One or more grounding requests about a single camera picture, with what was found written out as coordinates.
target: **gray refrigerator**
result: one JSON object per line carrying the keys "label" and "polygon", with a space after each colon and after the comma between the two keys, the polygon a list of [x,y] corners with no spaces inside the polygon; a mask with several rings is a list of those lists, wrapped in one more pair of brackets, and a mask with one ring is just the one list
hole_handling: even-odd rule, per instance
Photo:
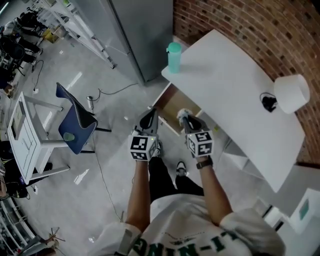
{"label": "gray refrigerator", "polygon": [[116,68],[144,84],[168,64],[173,0],[71,0]]}

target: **wristwatch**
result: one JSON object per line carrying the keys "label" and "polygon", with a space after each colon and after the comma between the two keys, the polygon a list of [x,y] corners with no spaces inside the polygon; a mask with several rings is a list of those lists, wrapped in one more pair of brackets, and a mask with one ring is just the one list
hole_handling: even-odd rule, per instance
{"label": "wristwatch", "polygon": [[202,162],[198,162],[196,164],[196,167],[200,170],[202,169],[203,167],[206,167],[206,166],[213,166],[214,165],[214,162],[212,161],[210,155],[208,156],[208,159],[205,160],[205,161],[202,161]]}

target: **brick wall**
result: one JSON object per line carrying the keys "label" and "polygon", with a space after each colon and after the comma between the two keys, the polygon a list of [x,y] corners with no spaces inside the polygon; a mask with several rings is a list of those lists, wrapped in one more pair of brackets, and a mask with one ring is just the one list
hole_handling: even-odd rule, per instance
{"label": "brick wall", "polygon": [[193,44],[216,29],[271,77],[302,74],[310,102],[296,115],[306,133],[299,162],[320,165],[320,14],[308,0],[174,0],[174,33]]}

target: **open drawer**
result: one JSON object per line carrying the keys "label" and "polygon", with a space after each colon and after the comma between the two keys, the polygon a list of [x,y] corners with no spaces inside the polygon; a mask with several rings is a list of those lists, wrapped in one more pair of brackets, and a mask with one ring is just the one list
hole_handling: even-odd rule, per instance
{"label": "open drawer", "polygon": [[166,86],[152,106],[157,108],[160,121],[167,125],[169,129],[178,136],[180,136],[184,130],[177,119],[178,112],[181,109],[188,109],[196,116],[202,112],[197,104],[172,83]]}

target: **gray floor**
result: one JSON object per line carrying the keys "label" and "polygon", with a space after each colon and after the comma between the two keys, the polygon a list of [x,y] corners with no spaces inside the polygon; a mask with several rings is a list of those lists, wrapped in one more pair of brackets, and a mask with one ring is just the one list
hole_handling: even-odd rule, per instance
{"label": "gray floor", "polygon": [[[44,66],[37,85],[39,92],[33,94],[40,66],[27,78],[20,80],[18,91],[23,90],[26,95],[64,107],[63,112],[52,114],[51,109],[37,108],[52,139],[60,139],[58,126],[71,105],[67,100],[56,98],[56,82],[67,87],[78,77],[69,92],[85,107],[88,106],[86,96],[95,98],[98,88],[111,93],[132,83],[81,45],[74,43],[73,47],[66,40],[60,40],[55,44],[44,42],[42,46],[44,52],[39,59],[44,60]],[[122,211],[125,215],[127,210],[134,175],[135,162],[127,153],[127,137],[135,118],[153,103],[167,83],[159,77],[144,87],[134,85],[115,95],[101,95],[100,100],[94,103],[99,127],[112,129],[112,133],[95,132],[94,141],[98,161],[118,216]],[[189,177],[200,184],[199,173],[191,154],[185,148],[183,137],[177,137],[164,125],[159,126],[158,133],[163,141],[164,160],[172,177],[177,161],[183,159]],[[217,176],[235,210],[252,207],[263,181],[241,172],[228,158],[221,156],[227,138],[222,130],[216,133],[213,161]],[[93,149],[92,139],[85,148]],[[38,195],[29,189],[30,200],[19,199],[17,202],[39,235],[48,238],[52,227],[60,227],[58,235],[66,242],[61,242],[59,248],[68,256],[84,256],[93,245],[89,238],[97,238],[104,225],[119,219],[94,154],[75,155],[69,148],[59,148],[52,153],[51,161],[54,167],[69,165],[71,170],[40,181],[37,184]],[[89,169],[88,173],[76,185],[75,178],[86,169]]]}

